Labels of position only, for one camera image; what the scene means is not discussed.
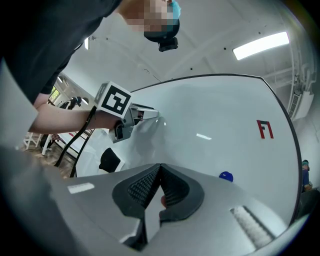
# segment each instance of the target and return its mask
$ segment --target air conditioner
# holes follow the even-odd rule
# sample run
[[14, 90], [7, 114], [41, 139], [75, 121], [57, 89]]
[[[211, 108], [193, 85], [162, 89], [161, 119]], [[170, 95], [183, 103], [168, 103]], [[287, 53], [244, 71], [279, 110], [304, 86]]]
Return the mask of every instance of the air conditioner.
[[306, 117], [314, 96], [314, 94], [310, 94], [310, 91], [301, 92], [299, 90], [296, 90], [293, 93], [290, 109], [288, 112], [289, 117], [292, 121]]

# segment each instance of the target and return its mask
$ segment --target ceiling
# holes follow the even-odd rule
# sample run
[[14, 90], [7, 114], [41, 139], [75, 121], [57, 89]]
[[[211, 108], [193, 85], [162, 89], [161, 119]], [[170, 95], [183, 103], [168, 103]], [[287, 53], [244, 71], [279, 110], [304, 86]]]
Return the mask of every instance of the ceiling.
[[[304, 37], [277, 1], [179, 0], [179, 47], [166, 52], [134, 32], [118, 14], [103, 19], [63, 71], [95, 96], [100, 85], [113, 81], [129, 91], [194, 75], [234, 73], [261, 76], [289, 101], [294, 70], [301, 66]], [[237, 60], [232, 49], [256, 39], [287, 31], [290, 44]]]

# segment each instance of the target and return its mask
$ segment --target blue magnet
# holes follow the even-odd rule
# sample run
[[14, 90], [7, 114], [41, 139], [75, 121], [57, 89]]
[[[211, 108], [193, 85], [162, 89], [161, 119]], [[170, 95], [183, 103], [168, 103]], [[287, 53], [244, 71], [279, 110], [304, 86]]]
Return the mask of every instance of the blue magnet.
[[219, 175], [219, 178], [225, 179], [225, 180], [230, 181], [230, 182], [234, 181], [233, 175], [228, 171], [221, 172], [221, 174]]

